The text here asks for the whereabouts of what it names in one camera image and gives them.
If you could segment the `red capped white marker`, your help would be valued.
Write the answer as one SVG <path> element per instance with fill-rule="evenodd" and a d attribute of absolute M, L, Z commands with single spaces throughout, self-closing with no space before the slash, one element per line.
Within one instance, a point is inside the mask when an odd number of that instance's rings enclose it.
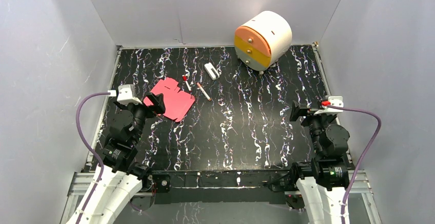
<path fill-rule="evenodd" d="M 183 75 L 183 81 L 184 81 L 188 91 L 191 93 L 192 92 L 192 88 L 191 88 L 191 86 L 190 86 L 190 84 L 188 82 L 188 77 L 186 75 Z"/>

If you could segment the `white rectangular clip block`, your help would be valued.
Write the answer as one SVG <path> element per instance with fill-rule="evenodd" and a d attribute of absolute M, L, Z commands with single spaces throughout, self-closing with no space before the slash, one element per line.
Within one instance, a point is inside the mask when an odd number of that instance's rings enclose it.
<path fill-rule="evenodd" d="M 217 80 L 220 77 L 220 74 L 212 63 L 204 64 L 204 68 L 212 80 Z"/>

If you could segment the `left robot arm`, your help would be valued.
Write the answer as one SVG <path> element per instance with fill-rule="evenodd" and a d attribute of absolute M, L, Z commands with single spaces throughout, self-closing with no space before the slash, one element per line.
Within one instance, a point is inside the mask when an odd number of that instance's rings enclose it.
<path fill-rule="evenodd" d="M 121 91 L 115 90 L 94 93 L 85 97 L 77 108 L 75 121 L 78 134 L 89 152 L 97 159 L 98 165 L 92 182 L 68 223 L 114 223 L 137 192 L 148 191 L 154 185 L 150 168 L 134 162 L 134 158 L 137 155 L 136 145 L 141 140 L 145 120 L 166 111 L 164 96 L 147 93 L 146 98 L 151 100 L 151 105 L 147 106 L 131 93 L 126 97 L 122 97 L 121 94 Z M 80 124 L 83 105 L 97 96 L 116 97 L 115 105 L 132 114 L 130 124 L 120 130 L 110 129 L 103 157 L 100 157 L 86 141 Z"/>

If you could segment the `orange capped white marker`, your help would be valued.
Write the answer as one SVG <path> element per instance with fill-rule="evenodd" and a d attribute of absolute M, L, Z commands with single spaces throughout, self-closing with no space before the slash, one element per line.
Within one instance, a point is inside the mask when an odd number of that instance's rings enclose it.
<path fill-rule="evenodd" d="M 196 83 L 197 88 L 202 92 L 202 94 L 206 97 L 206 99 L 208 101 L 212 101 L 211 97 L 207 94 L 207 92 L 205 91 L 205 89 L 202 87 L 202 85 L 200 83 Z"/>

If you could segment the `round white drawer cabinet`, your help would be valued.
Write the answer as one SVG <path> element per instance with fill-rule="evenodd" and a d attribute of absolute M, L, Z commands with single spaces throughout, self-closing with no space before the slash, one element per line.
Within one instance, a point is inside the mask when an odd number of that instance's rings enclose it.
<path fill-rule="evenodd" d="M 292 29 L 279 14 L 263 11 L 239 26 L 234 34 L 238 59 L 247 67 L 264 72 L 286 53 L 292 42 Z"/>

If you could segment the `aluminium frame rail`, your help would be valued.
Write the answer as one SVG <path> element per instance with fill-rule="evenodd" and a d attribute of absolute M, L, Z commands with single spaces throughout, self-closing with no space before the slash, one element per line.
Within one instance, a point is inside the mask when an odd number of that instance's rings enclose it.
<path fill-rule="evenodd" d="M 93 175 L 93 172 L 74 173 L 60 223 L 66 223 L 74 214 L 88 186 L 92 182 Z M 360 170 L 357 173 L 349 199 L 359 200 L 357 209 L 362 212 L 361 216 L 368 218 L 369 223 L 382 223 L 374 200 L 373 189 L 365 170 Z"/>

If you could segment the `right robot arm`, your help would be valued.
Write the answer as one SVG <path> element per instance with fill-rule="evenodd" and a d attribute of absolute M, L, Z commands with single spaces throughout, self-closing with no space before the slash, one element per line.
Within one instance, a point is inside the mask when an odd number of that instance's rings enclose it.
<path fill-rule="evenodd" d="M 302 195 L 309 223 L 349 223 L 346 153 L 350 134 L 335 123 L 343 111 L 340 96 L 328 97 L 314 108 L 296 101 L 292 104 L 290 121 L 302 119 L 314 149 L 312 159 L 293 163 L 289 175 L 290 186 Z"/>

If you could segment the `pink paper box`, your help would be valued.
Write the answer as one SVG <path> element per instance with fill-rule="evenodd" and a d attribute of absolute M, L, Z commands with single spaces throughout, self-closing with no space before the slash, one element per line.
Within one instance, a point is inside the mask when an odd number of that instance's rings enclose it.
<path fill-rule="evenodd" d="M 195 97 L 178 87 L 179 82 L 173 78 L 160 79 L 151 89 L 155 95 L 163 94 L 166 112 L 164 116 L 174 122 L 180 122 L 195 102 Z"/>

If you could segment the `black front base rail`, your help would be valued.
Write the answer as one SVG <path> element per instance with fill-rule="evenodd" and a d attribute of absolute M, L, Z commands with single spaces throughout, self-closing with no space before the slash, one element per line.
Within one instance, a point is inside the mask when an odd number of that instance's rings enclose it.
<path fill-rule="evenodd" d="M 284 204 L 298 190 L 288 170 L 153 171 L 156 204 L 268 202 Z"/>

